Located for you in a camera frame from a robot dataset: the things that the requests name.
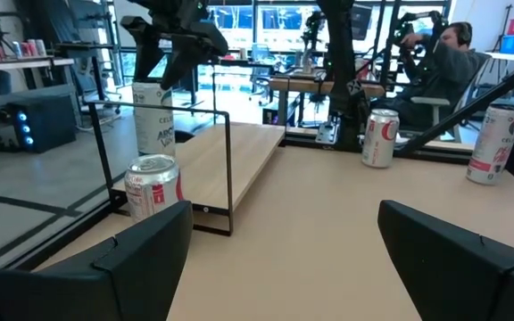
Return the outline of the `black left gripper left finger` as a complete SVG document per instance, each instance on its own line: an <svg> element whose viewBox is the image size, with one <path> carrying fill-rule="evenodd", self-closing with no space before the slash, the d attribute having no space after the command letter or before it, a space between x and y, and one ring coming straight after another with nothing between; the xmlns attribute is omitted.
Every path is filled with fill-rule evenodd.
<svg viewBox="0 0 514 321"><path fill-rule="evenodd" d="M182 201L38 272L0 269L0 320L164 320L192 231Z"/></svg>

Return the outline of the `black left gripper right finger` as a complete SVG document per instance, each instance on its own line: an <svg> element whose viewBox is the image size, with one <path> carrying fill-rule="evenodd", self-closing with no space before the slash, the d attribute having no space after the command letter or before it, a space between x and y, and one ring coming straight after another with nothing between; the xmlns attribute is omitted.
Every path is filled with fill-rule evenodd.
<svg viewBox="0 0 514 321"><path fill-rule="evenodd" d="M377 225L424 320L514 320L514 248L396 201Z"/></svg>

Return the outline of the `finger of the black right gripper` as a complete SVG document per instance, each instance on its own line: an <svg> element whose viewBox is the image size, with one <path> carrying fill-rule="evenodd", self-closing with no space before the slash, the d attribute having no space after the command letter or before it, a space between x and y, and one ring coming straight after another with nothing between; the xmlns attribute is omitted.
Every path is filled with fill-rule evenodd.
<svg viewBox="0 0 514 321"><path fill-rule="evenodd" d="M164 53L159 47L160 33L139 16L123 16L120 25L134 38L137 58L134 73L135 81L148 78L150 72L162 59Z"/></svg>
<svg viewBox="0 0 514 321"><path fill-rule="evenodd" d="M211 22L192 22L188 29L171 35L172 52L161 80L162 89L170 89L185 74L213 56L224 56L228 42Z"/></svg>

